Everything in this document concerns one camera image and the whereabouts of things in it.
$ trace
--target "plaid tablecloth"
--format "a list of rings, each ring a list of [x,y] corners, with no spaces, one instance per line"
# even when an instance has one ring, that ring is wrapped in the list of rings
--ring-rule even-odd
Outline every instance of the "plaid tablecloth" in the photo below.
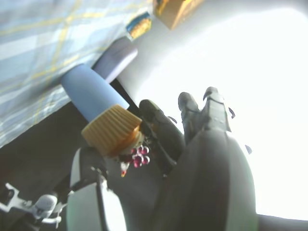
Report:
[[[0,147],[69,102],[60,77],[93,65],[152,0],[3,0]]]

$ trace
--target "light blue cylinder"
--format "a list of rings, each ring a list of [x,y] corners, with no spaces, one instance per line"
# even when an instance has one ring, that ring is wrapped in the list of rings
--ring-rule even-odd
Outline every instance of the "light blue cylinder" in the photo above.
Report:
[[[61,79],[63,88],[87,121],[92,121],[115,104],[127,109],[123,97],[90,67],[81,64]]]

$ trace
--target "small box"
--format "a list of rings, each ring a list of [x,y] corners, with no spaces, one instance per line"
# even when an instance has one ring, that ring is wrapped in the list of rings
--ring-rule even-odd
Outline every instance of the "small box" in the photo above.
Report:
[[[189,17],[205,0],[160,0],[155,15],[170,30]]]

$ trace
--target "checkered cloth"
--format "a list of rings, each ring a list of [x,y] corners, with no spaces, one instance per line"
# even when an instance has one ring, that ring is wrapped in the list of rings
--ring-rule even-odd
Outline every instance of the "checkered cloth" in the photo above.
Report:
[[[92,66],[152,0],[3,0],[0,7],[0,147],[69,98],[60,77]]]

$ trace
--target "bright white light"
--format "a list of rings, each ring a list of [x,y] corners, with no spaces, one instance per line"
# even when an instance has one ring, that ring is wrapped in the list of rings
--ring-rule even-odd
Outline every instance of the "bright white light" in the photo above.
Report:
[[[257,213],[308,220],[307,77],[307,18],[291,9],[245,14],[165,57],[137,101],[152,99],[181,121],[182,91],[202,103],[217,87],[237,115],[233,131],[254,151]]]

